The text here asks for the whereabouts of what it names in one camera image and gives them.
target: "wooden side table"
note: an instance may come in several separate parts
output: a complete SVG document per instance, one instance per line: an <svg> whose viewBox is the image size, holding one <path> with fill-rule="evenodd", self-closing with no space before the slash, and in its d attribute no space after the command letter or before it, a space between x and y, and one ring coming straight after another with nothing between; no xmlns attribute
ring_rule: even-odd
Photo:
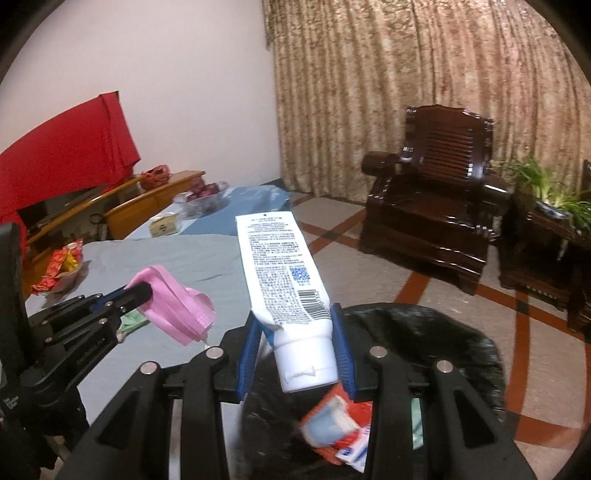
<svg viewBox="0 0 591 480"><path fill-rule="evenodd" d="M587 282L583 281L583 270L589 273L588 268L585 267L575 266L575 288L569 301L567 327L575 332L583 332L585 341L591 343L591 284L589 276L586 277Z"/></svg>
<svg viewBox="0 0 591 480"><path fill-rule="evenodd" d="M532 290L564 310L576 289L574 266L590 251L589 237L543 214L535 197L515 193L499 241L501 286Z"/></svg>

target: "fruit bowl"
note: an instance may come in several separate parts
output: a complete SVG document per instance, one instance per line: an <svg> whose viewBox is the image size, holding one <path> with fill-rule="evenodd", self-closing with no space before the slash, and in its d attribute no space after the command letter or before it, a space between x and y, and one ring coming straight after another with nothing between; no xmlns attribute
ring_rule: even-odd
<svg viewBox="0 0 591 480"><path fill-rule="evenodd" d="M218 193L189 200L194 196L194 193L182 192L173 198L173 202L181 206L183 216L187 220L211 215L225 206L224 196L229 186L229 183L219 181L217 183Z"/></svg>

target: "gray bed sheet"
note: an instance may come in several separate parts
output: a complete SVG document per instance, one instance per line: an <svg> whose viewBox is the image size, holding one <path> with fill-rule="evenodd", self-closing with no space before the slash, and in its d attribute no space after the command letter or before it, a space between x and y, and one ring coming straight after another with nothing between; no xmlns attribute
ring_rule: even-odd
<svg viewBox="0 0 591 480"><path fill-rule="evenodd" d="M84 246L87 269L66 296L31 296L25 306L29 315L60 300L80 294L109 293L126 285L141 269L162 265L183 285L204 292L212 300L217 320L208 335L218 345L223 334L244 325L251 308L242 260L235 236L175 235L160 238L94 242ZM82 381L79 390L89 422L139 366L148 360L162 367L187 362L203 350L203 342L183 346L158 327L148 324L130 334ZM230 469L238 435L240 409L222 404L224 434Z"/></svg>

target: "curtain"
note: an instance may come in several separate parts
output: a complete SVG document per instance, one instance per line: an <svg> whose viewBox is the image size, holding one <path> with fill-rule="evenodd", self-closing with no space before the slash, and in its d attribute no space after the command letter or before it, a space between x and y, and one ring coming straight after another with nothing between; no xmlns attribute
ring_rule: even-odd
<svg viewBox="0 0 591 480"><path fill-rule="evenodd" d="M493 164L533 154L576 186L591 158L591 86L524 0L263 0L282 176L365 201L369 150L398 152L407 106L495 121Z"/></svg>

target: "chair backrest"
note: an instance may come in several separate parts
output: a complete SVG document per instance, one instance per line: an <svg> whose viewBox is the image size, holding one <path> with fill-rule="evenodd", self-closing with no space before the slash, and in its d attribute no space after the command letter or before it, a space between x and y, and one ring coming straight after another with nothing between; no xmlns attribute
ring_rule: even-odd
<svg viewBox="0 0 591 480"><path fill-rule="evenodd" d="M492 152L494 123L462 108L407 108L403 155L420 177L469 191L482 184Z"/></svg>
<svg viewBox="0 0 591 480"><path fill-rule="evenodd" d="M589 160L583 160L580 198L581 200L591 200L591 162Z"/></svg>

